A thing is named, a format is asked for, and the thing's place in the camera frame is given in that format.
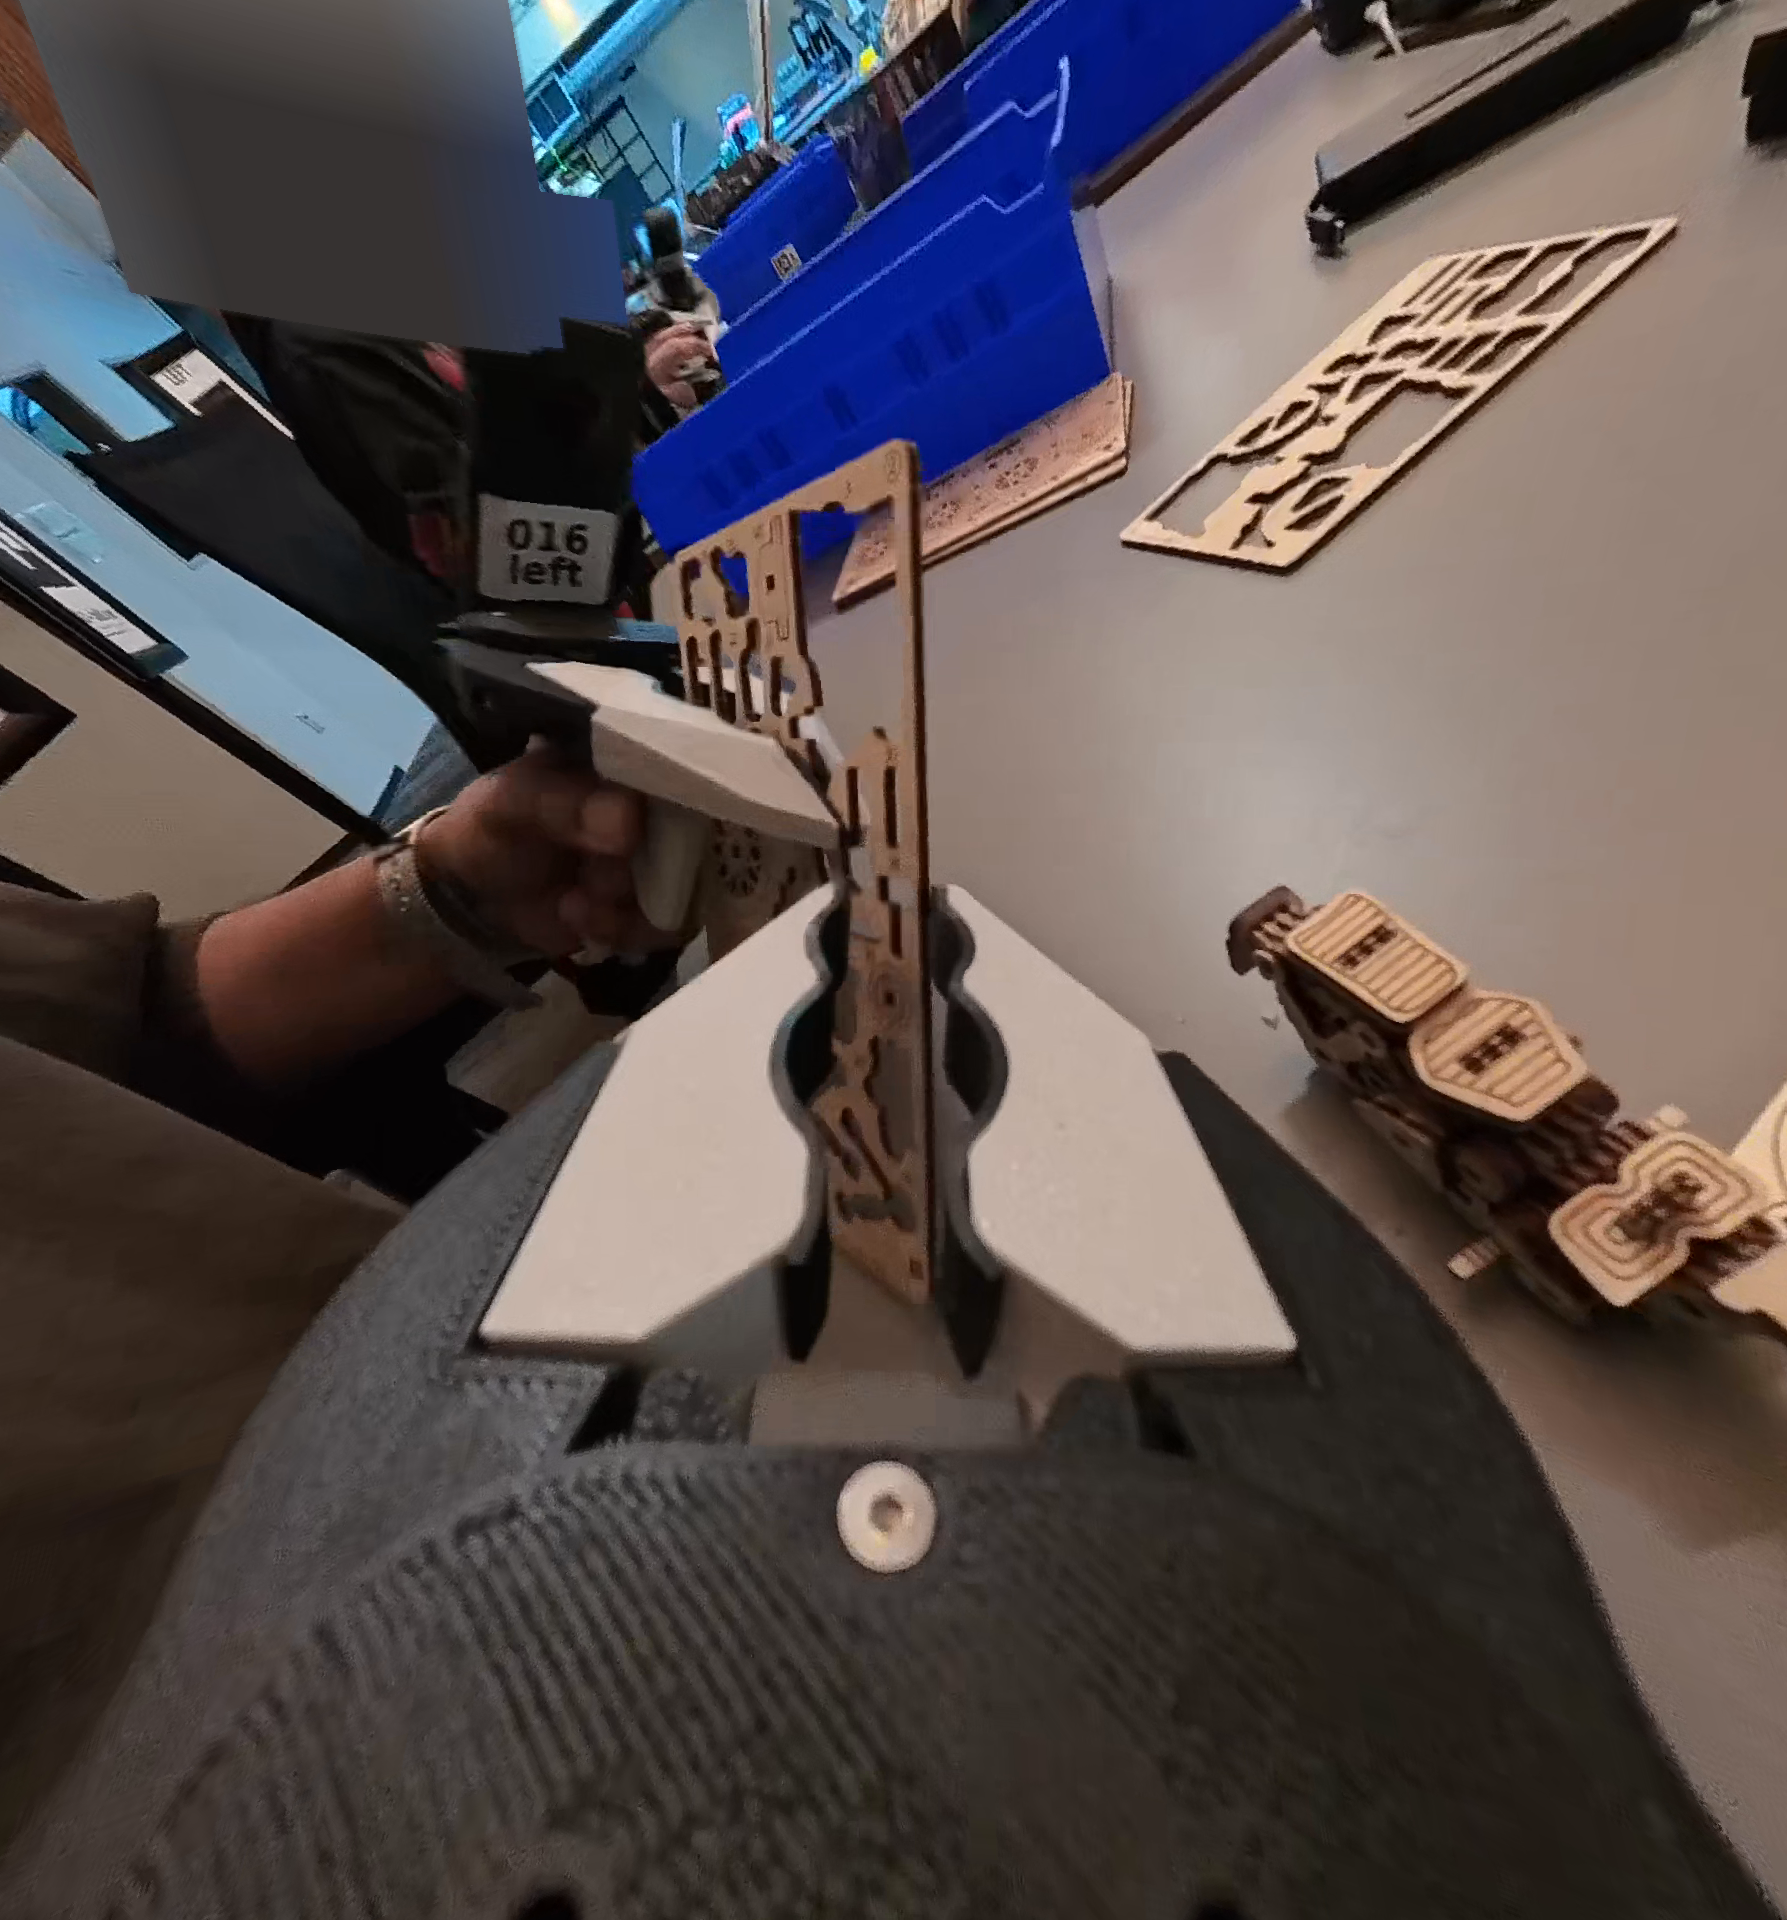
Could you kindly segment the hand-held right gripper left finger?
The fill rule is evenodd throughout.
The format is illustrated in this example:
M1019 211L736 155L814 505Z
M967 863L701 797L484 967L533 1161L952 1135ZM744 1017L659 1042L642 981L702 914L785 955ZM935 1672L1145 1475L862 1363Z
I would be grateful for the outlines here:
M488 1352L787 1365L822 1185L785 1046L829 985L817 935L839 904L794 902L627 1028L479 1320Z

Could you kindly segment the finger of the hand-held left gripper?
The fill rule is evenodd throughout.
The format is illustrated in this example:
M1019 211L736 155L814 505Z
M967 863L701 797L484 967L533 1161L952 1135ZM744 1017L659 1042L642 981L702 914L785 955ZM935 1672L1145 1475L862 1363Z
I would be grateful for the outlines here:
M692 706L646 676L525 660L525 694L541 698L530 733L554 738L601 783L640 794L636 900L661 931L685 923L714 824L817 851L842 843L835 806L776 736Z

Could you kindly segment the long black power brick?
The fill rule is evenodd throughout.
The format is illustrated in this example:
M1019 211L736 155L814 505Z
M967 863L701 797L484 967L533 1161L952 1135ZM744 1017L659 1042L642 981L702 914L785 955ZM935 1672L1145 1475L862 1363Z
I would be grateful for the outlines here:
M1316 155L1304 215L1313 254L1334 259L1349 233L1471 160L1625 78L1686 36L1701 3L1553 5L1366 116Z

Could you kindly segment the wooden puzzle model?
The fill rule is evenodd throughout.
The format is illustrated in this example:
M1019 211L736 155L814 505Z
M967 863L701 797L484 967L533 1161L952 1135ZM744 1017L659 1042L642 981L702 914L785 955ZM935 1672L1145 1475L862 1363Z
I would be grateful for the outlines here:
M1551 1009L1483 987L1363 891L1286 886L1227 931L1362 1124L1467 1223L1454 1270L1506 1268L1566 1323L1708 1318L1787 1347L1787 1227L1682 1112L1623 1112Z

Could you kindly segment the person's left hand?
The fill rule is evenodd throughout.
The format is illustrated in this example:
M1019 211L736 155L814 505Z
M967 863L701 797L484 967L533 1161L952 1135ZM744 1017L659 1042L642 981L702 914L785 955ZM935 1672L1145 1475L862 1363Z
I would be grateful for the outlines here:
M645 820L640 792L532 738L430 812L412 848L428 897L463 911L497 947L549 962L640 959L672 945L636 893Z

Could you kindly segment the punched-out wooden puzzle sheet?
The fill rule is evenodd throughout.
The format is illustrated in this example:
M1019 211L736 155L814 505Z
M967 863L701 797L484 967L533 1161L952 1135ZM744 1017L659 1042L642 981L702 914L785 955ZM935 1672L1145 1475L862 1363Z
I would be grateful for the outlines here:
M1296 573L1679 231L1660 216L1425 259L1131 520L1122 543Z

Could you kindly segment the person's left forearm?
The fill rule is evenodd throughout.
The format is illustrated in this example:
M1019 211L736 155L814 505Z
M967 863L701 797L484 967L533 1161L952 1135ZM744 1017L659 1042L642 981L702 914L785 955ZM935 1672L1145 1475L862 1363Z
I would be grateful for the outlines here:
M265 1091L339 1068L426 1015L426 973L394 943L372 863L221 914L181 947L210 1043Z

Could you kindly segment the brown wooden sheet stack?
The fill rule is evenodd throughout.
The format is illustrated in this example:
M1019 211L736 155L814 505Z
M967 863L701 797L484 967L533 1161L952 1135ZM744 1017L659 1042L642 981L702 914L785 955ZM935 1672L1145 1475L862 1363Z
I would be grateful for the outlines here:
M1121 477L1129 463L1135 382L1114 372L1051 416L920 488L922 566L995 541L1066 501Z

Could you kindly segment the wooden puzzle sheet with gears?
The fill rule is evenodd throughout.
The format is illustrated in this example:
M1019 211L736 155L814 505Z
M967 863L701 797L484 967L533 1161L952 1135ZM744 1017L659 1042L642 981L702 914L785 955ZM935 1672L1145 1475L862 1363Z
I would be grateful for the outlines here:
M935 1298L935 1095L929 965L929 758L920 459L886 443L680 549L651 585L675 627L682 695L781 743L840 821L826 858L847 927L832 981L832 1065L806 1097L826 1162L832 1251L909 1306ZM824 713L801 525L884 514L896 564L897 704L848 753Z

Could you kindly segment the blue plastic bin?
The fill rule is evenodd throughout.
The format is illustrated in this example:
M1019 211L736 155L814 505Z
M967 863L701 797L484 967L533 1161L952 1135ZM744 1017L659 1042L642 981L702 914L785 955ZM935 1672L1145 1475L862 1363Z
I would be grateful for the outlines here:
M1055 74L723 336L725 388L636 459L669 556L884 443L938 477L1107 378L1111 280L1069 172L1073 62Z
M887 183L862 205L836 134L737 209L701 259L727 329L729 381L755 371L973 205L1062 199L1198 99L1283 26L1291 3L1029 5L897 121L870 160Z

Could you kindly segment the silver mesh wristwatch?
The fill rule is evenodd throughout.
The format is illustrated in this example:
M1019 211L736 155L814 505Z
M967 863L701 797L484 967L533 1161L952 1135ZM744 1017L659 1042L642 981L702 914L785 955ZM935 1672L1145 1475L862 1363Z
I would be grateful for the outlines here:
M522 972L538 967L540 955L499 932L460 885L428 870L422 841L447 810L449 805L434 806L372 851L385 917L397 945L418 951L462 997L503 1012L530 1012L541 1002Z

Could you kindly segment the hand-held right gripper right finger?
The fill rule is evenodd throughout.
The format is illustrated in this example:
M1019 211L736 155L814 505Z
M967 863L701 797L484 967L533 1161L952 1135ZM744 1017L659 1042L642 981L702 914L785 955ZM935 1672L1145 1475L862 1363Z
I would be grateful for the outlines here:
M935 1309L1019 1413L1088 1381L1297 1356L1145 1034L961 886L931 900Z

